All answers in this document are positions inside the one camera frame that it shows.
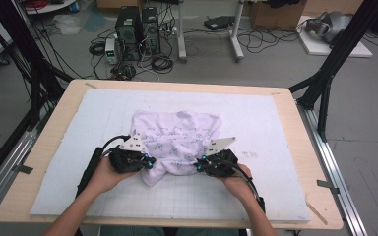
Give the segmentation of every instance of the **cardboard box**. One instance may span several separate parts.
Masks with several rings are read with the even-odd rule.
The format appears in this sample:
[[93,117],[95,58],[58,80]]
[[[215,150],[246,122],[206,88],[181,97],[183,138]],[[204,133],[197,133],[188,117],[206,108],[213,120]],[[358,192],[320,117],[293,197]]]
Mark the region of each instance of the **cardboard box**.
[[241,16],[250,16],[251,6],[253,6],[252,2],[249,2],[249,1],[244,2]]
[[141,9],[144,7],[144,0],[96,0],[97,7],[102,9],[120,9],[123,6],[138,6]]
[[269,4],[256,2],[251,7],[250,22],[253,29],[263,27],[267,30],[296,30],[306,0],[298,4],[271,8]]
[[339,11],[355,14],[363,0],[309,0],[303,10],[303,16],[318,17],[324,12]]

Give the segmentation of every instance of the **human hand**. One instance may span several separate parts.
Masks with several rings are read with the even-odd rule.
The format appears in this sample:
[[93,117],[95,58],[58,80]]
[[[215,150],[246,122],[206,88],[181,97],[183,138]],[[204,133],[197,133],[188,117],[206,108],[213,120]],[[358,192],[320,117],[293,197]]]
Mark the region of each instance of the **human hand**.
[[120,181],[135,175],[132,173],[118,173],[109,162],[108,157],[104,157],[94,171],[94,174],[85,190],[96,195],[100,195],[113,189]]
[[[246,165],[238,164],[238,166],[248,175],[248,177],[251,177],[251,171]],[[237,173],[230,177],[220,177],[217,179],[221,180],[225,184],[229,192],[232,193],[240,201],[248,201],[251,198],[253,200],[255,199],[254,194],[251,191],[247,181]]]

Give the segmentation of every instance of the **table leg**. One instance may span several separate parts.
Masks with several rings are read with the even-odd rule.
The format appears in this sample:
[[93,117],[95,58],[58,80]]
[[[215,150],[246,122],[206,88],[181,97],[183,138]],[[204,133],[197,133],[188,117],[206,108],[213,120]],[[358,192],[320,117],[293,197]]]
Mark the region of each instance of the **table leg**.
[[179,47],[179,60],[186,63],[186,47],[185,47],[185,37],[183,36],[183,1],[179,0],[179,33],[177,36],[177,45]]
[[236,62],[239,62],[240,60],[244,59],[244,54],[242,53],[241,46],[237,38],[238,27],[240,25],[240,19],[241,19],[243,7],[244,7],[244,0],[238,0],[237,9],[235,11],[234,29],[229,31],[229,37],[231,39],[232,45],[234,46],[234,50],[235,50]]

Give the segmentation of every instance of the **computer tower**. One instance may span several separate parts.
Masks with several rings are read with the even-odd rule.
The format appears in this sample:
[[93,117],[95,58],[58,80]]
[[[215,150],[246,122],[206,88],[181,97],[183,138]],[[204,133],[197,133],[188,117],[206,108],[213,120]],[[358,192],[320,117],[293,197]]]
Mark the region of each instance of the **computer tower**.
[[119,41],[127,44],[139,44],[143,40],[143,25],[139,8],[134,6],[121,7],[115,30]]
[[152,54],[160,53],[160,37],[158,33],[158,8],[147,7],[142,11],[142,22],[146,46]]
[[121,56],[124,61],[140,61],[141,52],[144,51],[144,47],[139,49],[138,43],[128,43],[124,44]]

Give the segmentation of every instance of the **black metal pole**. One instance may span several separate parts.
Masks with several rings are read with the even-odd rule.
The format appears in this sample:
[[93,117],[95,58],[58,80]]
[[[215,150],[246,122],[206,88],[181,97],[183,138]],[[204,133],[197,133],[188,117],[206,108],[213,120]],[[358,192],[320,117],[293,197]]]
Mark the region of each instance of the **black metal pole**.
[[318,132],[324,141],[327,140],[325,126],[327,123],[331,82],[377,16],[378,0],[365,0],[358,8],[346,30],[340,35],[337,44],[328,55],[321,69],[311,77],[312,80],[309,78],[289,88],[291,92],[295,92],[308,87],[305,94],[297,100],[298,105],[305,108],[312,109],[318,98],[324,94],[318,119]]
[[[11,0],[0,0],[0,23],[31,67],[34,67],[37,78],[33,80],[37,80],[45,88],[49,99],[59,99],[64,89],[57,81],[52,68],[47,66],[44,55]],[[70,78],[68,82],[73,80],[67,74],[62,79],[65,78]]]

